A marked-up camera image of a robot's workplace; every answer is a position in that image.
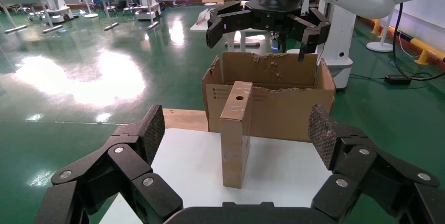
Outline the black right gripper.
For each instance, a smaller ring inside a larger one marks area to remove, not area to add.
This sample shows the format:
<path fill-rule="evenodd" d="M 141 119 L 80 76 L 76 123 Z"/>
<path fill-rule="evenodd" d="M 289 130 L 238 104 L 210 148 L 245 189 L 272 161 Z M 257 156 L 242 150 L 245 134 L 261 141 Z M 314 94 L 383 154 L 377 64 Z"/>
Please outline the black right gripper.
<path fill-rule="evenodd" d="M 224 2 L 210 11 L 207 21 L 206 43 L 209 48 L 224 34 L 248 28 L 288 33 L 300 42 L 298 61 L 316 47 L 324 44 L 329 36 L 331 22 L 315 7 L 301 14 L 304 0 L 250 0 Z"/>

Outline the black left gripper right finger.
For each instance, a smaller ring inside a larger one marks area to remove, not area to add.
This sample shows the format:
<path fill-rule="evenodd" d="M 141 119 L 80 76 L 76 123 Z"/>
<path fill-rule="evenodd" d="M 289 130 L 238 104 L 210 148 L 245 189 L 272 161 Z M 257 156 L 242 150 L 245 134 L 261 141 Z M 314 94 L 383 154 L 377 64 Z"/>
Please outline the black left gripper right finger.
<path fill-rule="evenodd" d="M 311 208 L 343 223 L 361 195 L 375 200 L 397 223 L 444 223 L 444 190 L 430 172 L 380 149 L 359 128 L 312 108 L 308 134 L 332 174 Z"/>

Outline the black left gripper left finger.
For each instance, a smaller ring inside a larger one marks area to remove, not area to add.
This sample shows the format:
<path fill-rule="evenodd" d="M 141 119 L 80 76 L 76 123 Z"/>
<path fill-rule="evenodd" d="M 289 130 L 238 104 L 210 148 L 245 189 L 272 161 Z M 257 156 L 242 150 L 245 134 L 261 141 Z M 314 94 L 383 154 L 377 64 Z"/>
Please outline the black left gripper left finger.
<path fill-rule="evenodd" d="M 181 197 L 152 168 L 164 133 L 160 105 L 119 126 L 98 150 L 54 173 L 35 223 L 89 223 L 116 194 L 143 223 L 164 223 L 183 209 Z"/>

